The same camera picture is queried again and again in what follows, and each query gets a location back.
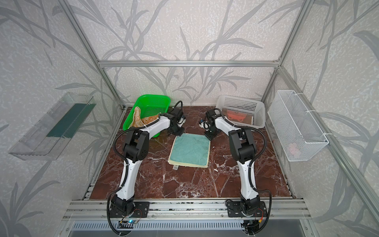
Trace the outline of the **yellow green towel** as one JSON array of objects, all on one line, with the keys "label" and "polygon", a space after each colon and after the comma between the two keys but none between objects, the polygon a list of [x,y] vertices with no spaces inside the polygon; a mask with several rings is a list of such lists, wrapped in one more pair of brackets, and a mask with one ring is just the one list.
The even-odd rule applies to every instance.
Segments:
[{"label": "yellow green towel", "polygon": [[205,135],[184,133],[174,139],[168,163],[173,166],[208,168],[211,141]]}]

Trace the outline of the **pink brown bear towel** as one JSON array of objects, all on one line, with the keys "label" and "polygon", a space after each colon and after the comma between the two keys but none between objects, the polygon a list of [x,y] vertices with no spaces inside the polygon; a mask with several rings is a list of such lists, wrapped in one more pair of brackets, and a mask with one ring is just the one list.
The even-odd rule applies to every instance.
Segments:
[{"label": "pink brown bear towel", "polygon": [[243,123],[247,125],[253,124],[253,116],[250,114],[236,112],[229,109],[223,109],[222,113],[225,117],[227,117],[229,120],[231,120],[234,123]]}]

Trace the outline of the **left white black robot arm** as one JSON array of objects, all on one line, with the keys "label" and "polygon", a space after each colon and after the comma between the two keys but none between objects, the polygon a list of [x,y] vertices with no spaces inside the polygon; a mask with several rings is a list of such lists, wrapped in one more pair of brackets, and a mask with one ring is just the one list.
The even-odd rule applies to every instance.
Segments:
[{"label": "left white black robot arm", "polygon": [[150,139],[163,130],[181,136],[186,117],[182,107],[173,107],[168,112],[142,118],[141,109],[134,109],[131,127],[123,131],[124,147],[120,153],[116,146],[113,150],[123,159],[124,166],[119,187],[109,196],[111,209],[118,209],[127,215],[134,209],[135,182],[139,167],[149,153]]}]

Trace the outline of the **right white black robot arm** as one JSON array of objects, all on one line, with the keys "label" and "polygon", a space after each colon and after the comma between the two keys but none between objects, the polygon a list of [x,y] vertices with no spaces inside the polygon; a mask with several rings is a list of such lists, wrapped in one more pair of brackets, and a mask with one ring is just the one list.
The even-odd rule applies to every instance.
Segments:
[{"label": "right white black robot arm", "polygon": [[237,162],[240,173],[241,210],[249,215],[260,204],[259,194],[254,190],[252,165],[256,158],[257,146],[252,131],[232,123],[222,114],[216,113],[215,109],[205,113],[205,119],[199,122],[199,126],[205,129],[204,135],[209,140],[213,140],[220,132],[228,136],[231,155]]}]

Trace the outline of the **green plastic basket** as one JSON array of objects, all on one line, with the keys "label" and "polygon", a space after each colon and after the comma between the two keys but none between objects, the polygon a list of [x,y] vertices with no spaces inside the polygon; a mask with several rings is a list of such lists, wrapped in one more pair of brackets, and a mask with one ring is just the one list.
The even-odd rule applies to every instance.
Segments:
[{"label": "green plastic basket", "polygon": [[[134,120],[134,112],[138,107],[140,109],[140,118],[147,118],[151,116],[156,116],[158,114],[163,114],[168,111],[171,99],[165,95],[142,95],[135,102],[129,115],[127,116],[124,124],[123,130],[128,130],[132,125]],[[156,119],[156,123],[153,125],[141,125],[142,131],[147,131],[150,135],[150,139],[159,136],[159,133],[170,127],[170,119],[166,116],[161,115],[159,119]]]}]

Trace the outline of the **peach patterned towel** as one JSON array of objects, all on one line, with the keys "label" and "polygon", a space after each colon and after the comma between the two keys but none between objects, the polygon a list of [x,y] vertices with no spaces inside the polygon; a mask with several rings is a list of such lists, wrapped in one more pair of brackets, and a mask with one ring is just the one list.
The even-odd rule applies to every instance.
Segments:
[{"label": "peach patterned towel", "polygon": [[136,107],[134,109],[133,115],[132,115],[132,121],[128,128],[130,127],[144,127],[145,125],[148,125],[152,123],[153,121],[157,120],[159,118],[159,114],[150,116],[150,117],[142,117],[142,111],[139,107]]}]

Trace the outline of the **white plastic basket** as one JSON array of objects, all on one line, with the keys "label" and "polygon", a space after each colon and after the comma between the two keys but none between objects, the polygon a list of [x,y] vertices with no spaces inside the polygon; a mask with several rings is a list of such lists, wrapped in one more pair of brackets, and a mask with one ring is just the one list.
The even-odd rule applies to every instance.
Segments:
[{"label": "white plastic basket", "polygon": [[261,101],[236,96],[221,95],[218,98],[216,108],[220,109],[221,111],[223,109],[229,109],[236,112],[250,114],[253,116],[252,125],[235,123],[237,125],[252,126],[257,129],[265,127],[265,105]]}]

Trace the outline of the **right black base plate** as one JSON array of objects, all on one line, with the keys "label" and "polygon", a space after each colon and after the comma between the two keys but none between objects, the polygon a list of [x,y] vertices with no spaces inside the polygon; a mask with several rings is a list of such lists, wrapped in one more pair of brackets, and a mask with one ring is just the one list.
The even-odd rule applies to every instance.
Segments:
[{"label": "right black base plate", "polygon": [[267,217],[268,209],[264,201],[244,202],[243,200],[233,201],[227,199],[225,205],[228,217],[257,217],[259,219]]}]

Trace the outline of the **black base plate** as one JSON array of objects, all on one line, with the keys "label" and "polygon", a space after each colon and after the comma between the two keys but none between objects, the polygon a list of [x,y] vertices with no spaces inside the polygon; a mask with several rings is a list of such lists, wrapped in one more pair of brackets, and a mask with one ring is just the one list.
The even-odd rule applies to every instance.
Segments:
[{"label": "black base plate", "polygon": [[108,216],[110,218],[147,218],[150,202],[138,201],[133,203],[111,203]]},{"label": "black base plate", "polygon": [[227,199],[225,205],[228,217],[257,217],[259,219],[267,217],[268,209],[264,201],[244,202],[243,200],[233,201]]}]

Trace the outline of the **aluminium frame crossbar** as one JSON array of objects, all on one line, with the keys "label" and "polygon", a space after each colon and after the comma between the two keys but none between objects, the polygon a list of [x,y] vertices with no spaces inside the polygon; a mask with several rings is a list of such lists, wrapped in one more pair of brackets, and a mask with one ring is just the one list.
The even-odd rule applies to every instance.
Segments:
[{"label": "aluminium frame crossbar", "polygon": [[101,67],[277,67],[275,60],[185,61],[185,60],[100,60]]}]

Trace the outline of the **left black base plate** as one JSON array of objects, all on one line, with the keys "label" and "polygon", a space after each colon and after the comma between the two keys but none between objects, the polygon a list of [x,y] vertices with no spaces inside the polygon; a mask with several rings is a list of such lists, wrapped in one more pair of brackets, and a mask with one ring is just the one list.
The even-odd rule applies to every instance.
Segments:
[{"label": "left black base plate", "polygon": [[150,202],[138,201],[133,203],[111,203],[108,216],[110,218],[147,218]]}]

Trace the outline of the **clear plastic wall shelf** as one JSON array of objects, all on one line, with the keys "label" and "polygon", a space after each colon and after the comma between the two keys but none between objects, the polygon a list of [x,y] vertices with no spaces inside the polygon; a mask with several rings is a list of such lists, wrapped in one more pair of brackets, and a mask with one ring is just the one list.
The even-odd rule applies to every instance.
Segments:
[{"label": "clear plastic wall shelf", "polygon": [[67,92],[10,150],[23,161],[54,161],[96,103],[92,95]]}]

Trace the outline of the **aluminium front rail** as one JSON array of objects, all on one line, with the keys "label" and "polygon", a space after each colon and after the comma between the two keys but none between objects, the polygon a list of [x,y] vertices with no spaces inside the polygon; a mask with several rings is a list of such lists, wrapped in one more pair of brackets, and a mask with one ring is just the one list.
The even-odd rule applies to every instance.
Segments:
[{"label": "aluminium front rail", "polygon": [[[222,198],[200,199],[148,199],[146,218],[137,220],[225,220],[228,219],[226,200]],[[107,220],[105,200],[73,200],[62,220]],[[311,219],[304,200],[274,198],[270,220]]]}]

